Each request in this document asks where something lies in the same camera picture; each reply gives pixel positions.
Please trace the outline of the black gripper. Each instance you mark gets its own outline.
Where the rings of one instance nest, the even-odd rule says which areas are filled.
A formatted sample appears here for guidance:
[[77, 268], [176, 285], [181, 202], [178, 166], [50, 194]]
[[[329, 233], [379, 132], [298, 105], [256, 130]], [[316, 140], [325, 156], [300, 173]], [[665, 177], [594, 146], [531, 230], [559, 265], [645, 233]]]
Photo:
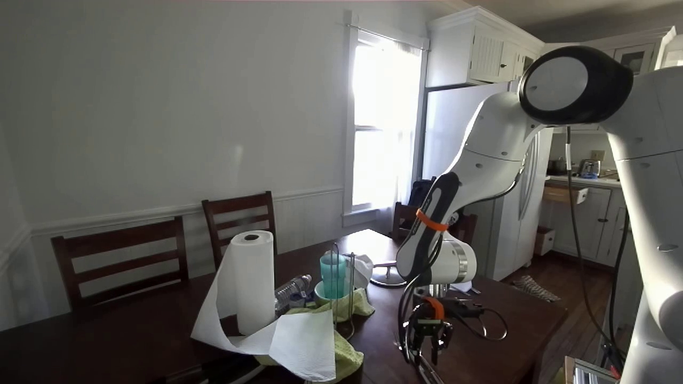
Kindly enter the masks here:
[[453, 324], [446, 321], [445, 304], [432, 295], [414, 295], [409, 321], [402, 324], [402, 346], [409, 364], [424, 364], [424, 342], [432, 343], [429, 362], [451, 343]]

